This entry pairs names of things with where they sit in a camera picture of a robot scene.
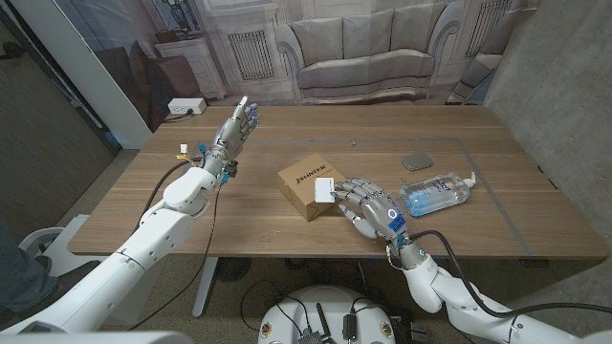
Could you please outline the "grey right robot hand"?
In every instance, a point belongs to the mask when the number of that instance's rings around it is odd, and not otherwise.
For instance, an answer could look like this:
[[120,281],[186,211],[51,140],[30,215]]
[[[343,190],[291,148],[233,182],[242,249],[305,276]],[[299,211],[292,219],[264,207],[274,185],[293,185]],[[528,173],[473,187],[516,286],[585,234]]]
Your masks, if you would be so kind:
[[344,216],[363,236],[376,239],[383,237],[392,241],[407,231],[406,220],[393,195],[375,183],[360,178],[348,178],[336,182],[331,195],[356,204],[361,215],[340,204]]

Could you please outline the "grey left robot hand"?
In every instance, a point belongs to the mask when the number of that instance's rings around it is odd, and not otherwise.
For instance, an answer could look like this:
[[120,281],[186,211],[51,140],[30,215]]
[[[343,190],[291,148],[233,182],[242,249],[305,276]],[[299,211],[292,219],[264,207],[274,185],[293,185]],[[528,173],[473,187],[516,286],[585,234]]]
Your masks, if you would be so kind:
[[257,104],[248,104],[248,97],[243,96],[232,116],[216,131],[212,145],[205,154],[203,168],[214,177],[220,175],[224,164],[234,161],[240,154],[244,142],[258,124]]

